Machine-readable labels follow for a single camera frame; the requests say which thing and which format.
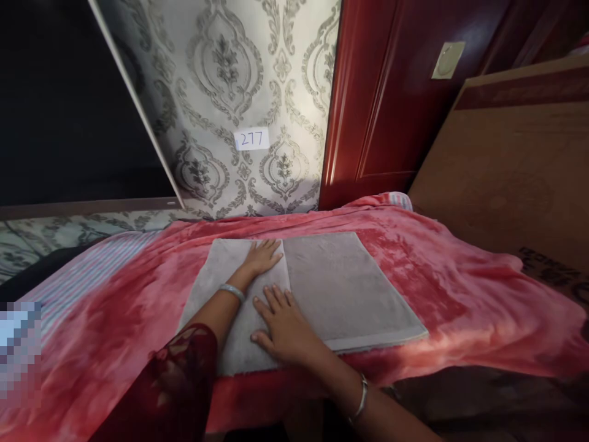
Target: wallpaper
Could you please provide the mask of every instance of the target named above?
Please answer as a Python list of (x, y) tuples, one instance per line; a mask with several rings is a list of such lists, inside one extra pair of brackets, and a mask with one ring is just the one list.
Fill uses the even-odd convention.
[[(186, 211), (0, 224), (0, 283), (62, 248), (176, 219), (317, 208), (341, 5), (338, 0), (103, 0)], [(233, 131), (269, 128), (269, 150)]]

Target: door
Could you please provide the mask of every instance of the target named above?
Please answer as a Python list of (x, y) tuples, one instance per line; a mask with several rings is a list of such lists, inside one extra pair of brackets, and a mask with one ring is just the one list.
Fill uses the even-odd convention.
[[(319, 208), (405, 192), (464, 79), (530, 64), (563, 4), (344, 0)], [(431, 79), (444, 42), (459, 41), (453, 77)]]

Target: red lace sleeve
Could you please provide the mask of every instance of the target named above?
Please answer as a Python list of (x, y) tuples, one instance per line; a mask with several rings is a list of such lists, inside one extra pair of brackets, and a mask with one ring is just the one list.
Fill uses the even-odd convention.
[(154, 353), (91, 441), (195, 441), (204, 434), (217, 339), (194, 324)]

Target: bracelet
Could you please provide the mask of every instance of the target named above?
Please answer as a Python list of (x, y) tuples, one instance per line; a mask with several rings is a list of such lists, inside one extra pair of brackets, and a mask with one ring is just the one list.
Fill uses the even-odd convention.
[(348, 421), (350, 421), (350, 425), (354, 424), (354, 421), (358, 418), (360, 413), (364, 410), (364, 405), (366, 405), (366, 395), (368, 394), (368, 382), (366, 382), (366, 378), (362, 373), (362, 400), (360, 401), (360, 406), (358, 407), (358, 411), (354, 414), (354, 417), (348, 417)]
[(233, 293), (235, 296), (237, 296), (237, 299), (239, 299), (239, 301), (242, 304), (245, 302), (245, 296), (244, 296), (243, 292), (241, 290), (239, 290), (237, 287), (233, 287), (232, 285), (229, 285), (229, 284), (221, 284), (219, 286), (219, 290), (226, 290), (229, 293)]

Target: brown cardboard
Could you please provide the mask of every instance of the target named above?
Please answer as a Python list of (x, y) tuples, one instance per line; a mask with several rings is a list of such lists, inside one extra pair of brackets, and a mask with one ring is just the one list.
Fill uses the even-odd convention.
[(589, 55), (467, 80), (409, 196), (589, 308)]

